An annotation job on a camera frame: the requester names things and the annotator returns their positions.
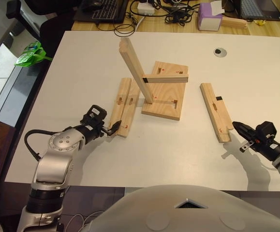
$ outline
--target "office chair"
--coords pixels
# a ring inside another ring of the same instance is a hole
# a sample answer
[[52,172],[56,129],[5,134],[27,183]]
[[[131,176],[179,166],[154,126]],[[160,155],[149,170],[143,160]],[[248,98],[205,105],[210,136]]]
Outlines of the office chair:
[[38,35],[21,15],[20,0],[11,0],[7,2],[7,18],[16,18],[35,39],[41,42],[46,56],[54,57],[64,32],[72,28],[75,14],[73,7],[78,6],[81,0],[25,0],[25,2],[37,15],[56,13],[57,17],[42,23]]

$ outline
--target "green plastic bag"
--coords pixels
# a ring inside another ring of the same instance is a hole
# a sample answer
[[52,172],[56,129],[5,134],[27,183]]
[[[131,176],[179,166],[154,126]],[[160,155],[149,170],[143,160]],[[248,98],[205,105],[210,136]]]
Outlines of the green plastic bag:
[[29,44],[23,53],[17,58],[15,65],[28,67],[33,64],[39,63],[44,59],[52,61],[53,59],[50,57],[46,57],[46,52],[43,50],[41,43],[36,41],[34,43]]

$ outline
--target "black cable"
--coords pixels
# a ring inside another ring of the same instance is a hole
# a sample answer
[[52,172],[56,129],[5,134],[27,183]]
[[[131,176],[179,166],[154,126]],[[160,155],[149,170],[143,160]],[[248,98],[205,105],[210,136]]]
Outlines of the black cable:
[[56,134],[58,132],[52,132],[52,131],[47,131],[47,130],[30,130],[28,131],[26,134],[25,134],[25,137],[24,137],[24,143],[27,147],[27,149],[29,150],[29,152],[32,154],[32,156],[37,160],[39,161],[41,159],[41,157],[39,156],[39,153],[36,153],[32,148],[31,146],[29,145],[27,139],[30,135],[32,134],[46,134],[46,135],[53,135],[53,134]]
[[162,6],[160,0],[154,0],[152,3],[152,6],[154,6],[156,9],[163,9],[164,11],[167,12],[167,14],[163,15],[144,15],[144,14],[139,14],[136,13],[132,10],[132,6],[135,2],[138,0],[133,0],[130,4],[130,12],[134,15],[139,15],[139,16],[146,16],[146,17],[165,17],[164,21],[165,23],[179,23],[181,26],[184,26],[185,23],[188,23],[192,20],[192,15],[194,12],[197,12],[196,10],[199,9],[200,4],[196,4],[194,6],[190,6],[189,2],[187,4],[185,3],[180,3],[180,5],[186,5],[184,8],[177,8],[176,10],[171,10],[172,7],[166,7]]
[[[99,27],[99,23],[96,23],[96,27],[101,31],[113,31],[115,35],[118,37],[127,37],[135,33],[136,25],[139,23],[138,20],[130,13],[126,12],[125,17],[131,20],[131,24],[120,24],[118,26],[115,26],[115,23],[113,22],[113,29],[104,30]],[[122,29],[132,28],[131,31],[120,31]]]

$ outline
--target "wooden tenon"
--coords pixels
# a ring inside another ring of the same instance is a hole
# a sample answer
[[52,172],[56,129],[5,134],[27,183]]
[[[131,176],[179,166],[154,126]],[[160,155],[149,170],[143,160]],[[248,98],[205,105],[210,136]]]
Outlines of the wooden tenon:
[[200,89],[218,141],[220,143],[230,142],[229,130],[234,127],[222,97],[215,97],[211,83],[202,83]]

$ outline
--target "power strip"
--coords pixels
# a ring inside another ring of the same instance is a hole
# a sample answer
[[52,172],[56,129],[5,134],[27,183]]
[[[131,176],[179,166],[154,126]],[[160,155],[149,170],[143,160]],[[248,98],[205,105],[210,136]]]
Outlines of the power strip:
[[153,15],[155,13],[155,8],[148,2],[139,2],[138,13],[141,15]]

